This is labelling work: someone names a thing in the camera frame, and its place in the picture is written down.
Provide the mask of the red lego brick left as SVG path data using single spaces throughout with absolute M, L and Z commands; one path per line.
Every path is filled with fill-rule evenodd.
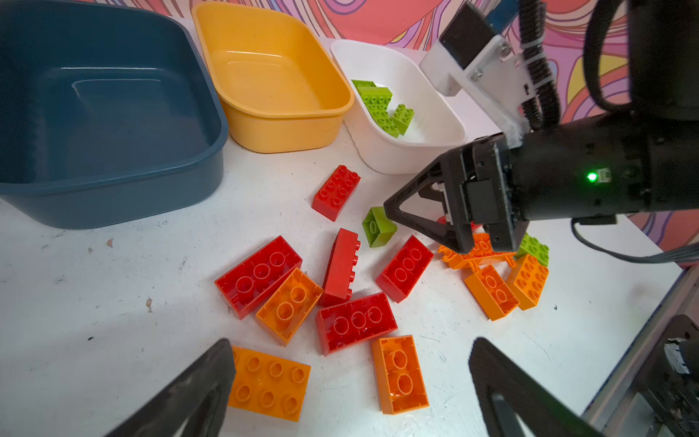
M 302 258 L 278 236 L 214 281 L 231 311 L 243 320 L 300 268 Z

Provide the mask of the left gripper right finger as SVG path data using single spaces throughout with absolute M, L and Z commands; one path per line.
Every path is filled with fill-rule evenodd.
M 490 436 L 599 436 L 486 338 L 473 343 L 469 368 Z

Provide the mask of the white plastic bin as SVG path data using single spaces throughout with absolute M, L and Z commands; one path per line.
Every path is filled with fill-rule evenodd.
M 337 40 L 331 54 L 356 95 L 345 118 L 362 160 L 388 175 L 415 174 L 466 142 L 462 122 L 407 56 Z

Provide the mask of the orange lego brick bottom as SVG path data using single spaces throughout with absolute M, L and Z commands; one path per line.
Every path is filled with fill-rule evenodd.
M 371 344 L 380 409 L 407 413 L 430 406 L 419 357 L 411 335 L 384 337 Z

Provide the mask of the green lego brick top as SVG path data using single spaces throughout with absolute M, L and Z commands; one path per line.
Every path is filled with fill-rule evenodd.
M 378 87 L 372 81 L 352 80 L 365 105 L 378 105 L 387 109 L 392 100 L 392 92 L 387 87 Z

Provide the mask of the red lego brick bottom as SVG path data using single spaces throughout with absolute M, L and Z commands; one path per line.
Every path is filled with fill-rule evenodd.
M 317 315 L 316 325 L 325 356 L 398 330 L 383 292 L 324 308 Z

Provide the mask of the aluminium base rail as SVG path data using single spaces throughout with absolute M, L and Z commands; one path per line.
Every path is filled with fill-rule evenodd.
M 698 268 L 671 287 L 582 418 L 604 436 L 698 435 Z

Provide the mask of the dark teal plastic bin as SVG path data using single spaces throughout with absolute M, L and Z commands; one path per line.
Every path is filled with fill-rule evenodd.
M 197 204 L 227 120 L 187 29 L 138 9 L 1 5 L 1 198 L 58 229 Z

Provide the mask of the red lego brick upright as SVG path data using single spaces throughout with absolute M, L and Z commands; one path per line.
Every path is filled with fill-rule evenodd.
M 355 279 L 354 268 L 359 260 L 359 249 L 358 234 L 340 229 L 332 246 L 322 285 L 324 293 L 318 302 L 321 307 L 339 305 L 351 299 L 351 284 Z

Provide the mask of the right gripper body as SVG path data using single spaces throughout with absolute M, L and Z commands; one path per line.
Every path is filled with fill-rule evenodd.
M 509 149 L 504 134 L 479 138 L 462 148 L 467 216 L 490 235 L 497 252 L 518 251 L 529 222 L 520 220 L 509 185 Z

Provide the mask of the small orange lego brick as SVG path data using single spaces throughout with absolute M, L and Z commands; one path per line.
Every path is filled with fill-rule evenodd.
M 323 293 L 322 287 L 297 268 L 258 310 L 256 321 L 276 342 L 287 346 Z

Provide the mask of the small green lego cube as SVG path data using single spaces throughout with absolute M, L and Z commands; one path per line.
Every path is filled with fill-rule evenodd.
M 370 208 L 362 227 L 371 248 L 385 246 L 398 230 L 397 225 L 388 219 L 384 207 Z

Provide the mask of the long green lego brick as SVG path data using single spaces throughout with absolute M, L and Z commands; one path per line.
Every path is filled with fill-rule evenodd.
M 550 250 L 545 244 L 542 244 L 537 238 L 530 236 L 528 233 L 524 235 L 520 247 L 515 254 L 515 258 L 519 259 L 525 255 L 531 255 L 544 267 L 549 266 Z

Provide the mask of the red lego brick centre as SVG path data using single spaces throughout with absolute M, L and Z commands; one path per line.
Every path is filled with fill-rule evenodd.
M 433 253 L 418 238 L 410 236 L 376 283 L 396 303 L 403 302 L 432 260 Z

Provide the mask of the orange lego chassis plate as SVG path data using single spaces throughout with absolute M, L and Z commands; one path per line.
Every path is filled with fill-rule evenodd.
M 474 247 L 467 254 L 459 254 L 445 246 L 440 246 L 438 253 L 442 255 L 442 261 L 454 271 L 470 269 L 473 272 L 480 272 L 482 266 L 501 262 L 506 262 L 511 269 L 517 267 L 515 253 L 495 252 L 488 233 L 476 233 L 473 238 Z

